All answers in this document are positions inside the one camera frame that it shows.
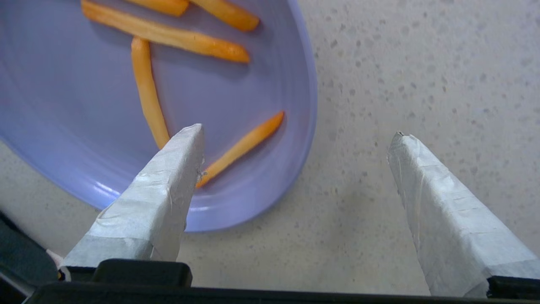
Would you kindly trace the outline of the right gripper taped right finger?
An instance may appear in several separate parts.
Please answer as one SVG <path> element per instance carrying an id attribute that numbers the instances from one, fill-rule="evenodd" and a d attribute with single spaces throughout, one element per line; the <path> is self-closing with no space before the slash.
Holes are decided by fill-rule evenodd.
<path id="1" fill-rule="evenodd" d="M 539 279 L 539 258 L 418 138 L 396 133 L 388 162 L 432 296 L 486 298 L 495 276 Z"/>

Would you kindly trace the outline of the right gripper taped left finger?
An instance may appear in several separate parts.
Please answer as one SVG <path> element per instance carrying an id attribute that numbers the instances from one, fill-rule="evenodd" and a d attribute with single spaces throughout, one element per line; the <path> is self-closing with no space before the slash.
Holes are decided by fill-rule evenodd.
<path id="1" fill-rule="evenodd" d="M 97 216 L 62 268 L 97 267 L 110 258 L 175 261 L 204 161 L 204 140 L 201 124 L 174 135 Z"/>

